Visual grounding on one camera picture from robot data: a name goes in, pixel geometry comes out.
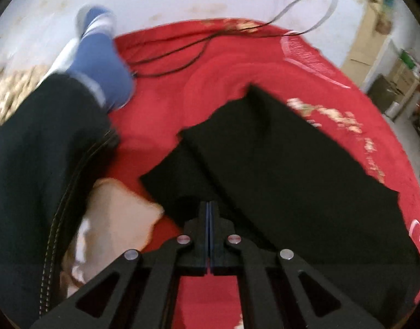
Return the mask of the black pants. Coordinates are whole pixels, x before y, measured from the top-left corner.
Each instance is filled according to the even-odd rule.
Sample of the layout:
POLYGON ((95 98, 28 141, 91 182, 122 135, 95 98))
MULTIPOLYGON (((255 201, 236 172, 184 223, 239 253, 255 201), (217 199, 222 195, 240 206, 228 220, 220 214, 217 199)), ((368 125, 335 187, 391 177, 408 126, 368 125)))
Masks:
POLYGON ((414 307, 420 254, 398 194, 257 86, 183 130, 141 181, 180 225, 216 201, 239 235, 291 249, 386 326, 414 307))

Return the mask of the pink white cloth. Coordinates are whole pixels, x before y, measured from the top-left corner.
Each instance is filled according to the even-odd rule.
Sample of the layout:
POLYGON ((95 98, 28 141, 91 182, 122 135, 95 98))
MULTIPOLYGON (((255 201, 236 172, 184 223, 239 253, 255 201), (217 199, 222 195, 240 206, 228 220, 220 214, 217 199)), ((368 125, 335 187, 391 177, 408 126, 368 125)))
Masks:
POLYGON ((98 180, 61 262, 60 299, 67 299, 129 249, 150 242, 163 208, 112 178, 98 180))

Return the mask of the black jeans leg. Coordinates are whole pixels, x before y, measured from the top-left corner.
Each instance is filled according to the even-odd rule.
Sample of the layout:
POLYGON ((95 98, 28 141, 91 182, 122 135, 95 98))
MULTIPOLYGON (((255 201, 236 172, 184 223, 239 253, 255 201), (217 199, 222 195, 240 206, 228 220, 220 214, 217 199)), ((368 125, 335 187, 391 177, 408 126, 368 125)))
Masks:
POLYGON ((57 304, 61 260, 117 145, 107 113, 65 74, 0 127, 0 308, 18 327, 57 304))

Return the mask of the blue sock foot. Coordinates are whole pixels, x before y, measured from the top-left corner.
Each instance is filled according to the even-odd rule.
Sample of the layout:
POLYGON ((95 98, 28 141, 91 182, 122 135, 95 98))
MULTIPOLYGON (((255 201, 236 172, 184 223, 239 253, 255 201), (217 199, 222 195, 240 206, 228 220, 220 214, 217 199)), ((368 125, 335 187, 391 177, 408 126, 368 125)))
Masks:
POLYGON ((130 101, 134 79, 118 54, 115 26, 113 12, 105 7, 88 5, 79 10, 79 40, 69 65, 50 72, 41 83, 59 106, 106 114, 130 101))

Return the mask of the dark ceramic jar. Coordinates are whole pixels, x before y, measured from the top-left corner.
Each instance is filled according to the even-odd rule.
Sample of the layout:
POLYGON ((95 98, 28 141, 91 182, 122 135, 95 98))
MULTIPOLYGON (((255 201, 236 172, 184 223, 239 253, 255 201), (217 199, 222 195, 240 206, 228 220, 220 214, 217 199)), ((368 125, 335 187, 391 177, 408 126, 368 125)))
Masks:
POLYGON ((384 114, 395 101, 397 89, 382 74, 379 74, 371 84, 367 96, 379 112, 384 114))

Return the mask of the cardboard box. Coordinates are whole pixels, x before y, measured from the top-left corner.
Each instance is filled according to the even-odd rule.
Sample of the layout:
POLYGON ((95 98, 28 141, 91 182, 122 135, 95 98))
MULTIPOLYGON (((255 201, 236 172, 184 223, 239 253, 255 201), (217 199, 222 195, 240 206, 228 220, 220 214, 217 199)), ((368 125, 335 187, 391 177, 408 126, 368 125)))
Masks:
POLYGON ((418 79, 415 77, 413 70, 401 58, 398 58, 388 76, 388 80, 395 88, 395 101, 401 103, 418 79))

